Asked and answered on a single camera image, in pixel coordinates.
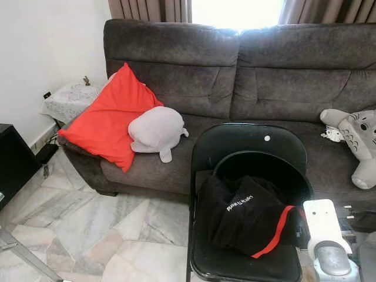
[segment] gray plush toy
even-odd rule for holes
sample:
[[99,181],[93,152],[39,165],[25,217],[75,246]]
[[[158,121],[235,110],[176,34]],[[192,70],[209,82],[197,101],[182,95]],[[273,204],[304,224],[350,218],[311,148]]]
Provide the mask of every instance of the gray plush toy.
[[163,163],[172,161],[171,149],[179,143],[180,135],[189,135],[182,116],[167,107],[146,111],[129,124],[128,133],[133,139],[130,147],[134,152],[159,152]]
[[376,110],[346,113],[326,109],[320,119],[327,126],[340,130],[352,153],[360,161],[352,182],[360,189],[376,185]]

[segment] red pillow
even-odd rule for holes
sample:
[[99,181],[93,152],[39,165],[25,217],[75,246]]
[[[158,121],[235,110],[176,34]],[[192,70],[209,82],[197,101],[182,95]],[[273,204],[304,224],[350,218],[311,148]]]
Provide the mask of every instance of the red pillow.
[[135,156],[130,148],[133,140],[128,135],[128,124],[156,106],[163,103],[125,63],[90,107],[59,135],[126,172]]

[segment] black cabinet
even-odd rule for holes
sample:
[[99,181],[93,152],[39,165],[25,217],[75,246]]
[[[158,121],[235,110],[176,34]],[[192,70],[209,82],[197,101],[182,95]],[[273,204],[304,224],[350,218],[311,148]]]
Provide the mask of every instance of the black cabinet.
[[0,123],[0,192],[4,194],[0,210],[40,167],[16,129]]

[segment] electrical outlet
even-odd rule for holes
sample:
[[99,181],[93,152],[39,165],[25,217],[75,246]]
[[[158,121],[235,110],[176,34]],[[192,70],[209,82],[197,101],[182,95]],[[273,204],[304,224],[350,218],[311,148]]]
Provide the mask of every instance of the electrical outlet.
[[46,94],[43,95],[43,98],[47,99],[50,96],[51,96],[51,92],[47,92]]

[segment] black folding chair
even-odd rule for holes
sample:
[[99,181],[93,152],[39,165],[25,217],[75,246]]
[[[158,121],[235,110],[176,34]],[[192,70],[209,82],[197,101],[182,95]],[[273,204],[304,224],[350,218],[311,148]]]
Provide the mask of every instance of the black folding chair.
[[186,281],[190,281],[192,270],[206,281],[300,281],[294,246],[278,245],[271,253],[253,259],[208,242],[196,217],[196,174],[217,167],[215,173],[229,179],[244,174],[264,177],[278,182],[274,184],[280,189],[293,187],[288,204],[301,204],[311,197],[311,186],[304,176],[306,164],[302,142],[282,127],[225,123],[204,132],[192,153]]

